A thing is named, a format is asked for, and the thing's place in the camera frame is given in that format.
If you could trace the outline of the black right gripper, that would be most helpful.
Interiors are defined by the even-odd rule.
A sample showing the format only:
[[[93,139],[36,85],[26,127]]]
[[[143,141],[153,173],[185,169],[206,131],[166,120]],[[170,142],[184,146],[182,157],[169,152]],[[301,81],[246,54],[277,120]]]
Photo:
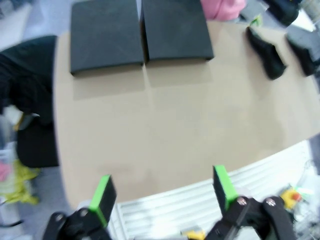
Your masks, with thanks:
[[[268,11],[282,25],[291,25],[299,15],[299,7],[292,0],[264,0],[268,5]],[[256,15],[249,26],[261,27],[263,25],[263,17],[261,14]]]

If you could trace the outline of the black-green left gripper left finger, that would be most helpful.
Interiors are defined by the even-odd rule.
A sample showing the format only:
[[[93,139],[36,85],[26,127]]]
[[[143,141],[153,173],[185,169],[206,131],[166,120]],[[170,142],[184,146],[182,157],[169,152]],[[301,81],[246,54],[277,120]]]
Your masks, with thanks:
[[[110,240],[107,230],[117,192],[110,175],[104,175],[87,207],[71,215],[53,213],[44,231],[45,240]]]

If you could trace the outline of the black-green left gripper right finger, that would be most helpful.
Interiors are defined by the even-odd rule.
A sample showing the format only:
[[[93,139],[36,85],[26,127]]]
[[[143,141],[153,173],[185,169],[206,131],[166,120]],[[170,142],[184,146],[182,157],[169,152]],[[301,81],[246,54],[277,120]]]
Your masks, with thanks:
[[[295,240],[292,220],[279,196],[262,202],[239,195],[224,165],[213,166],[213,188],[222,218],[205,236],[206,240],[234,240],[238,232],[249,227],[261,240]]]

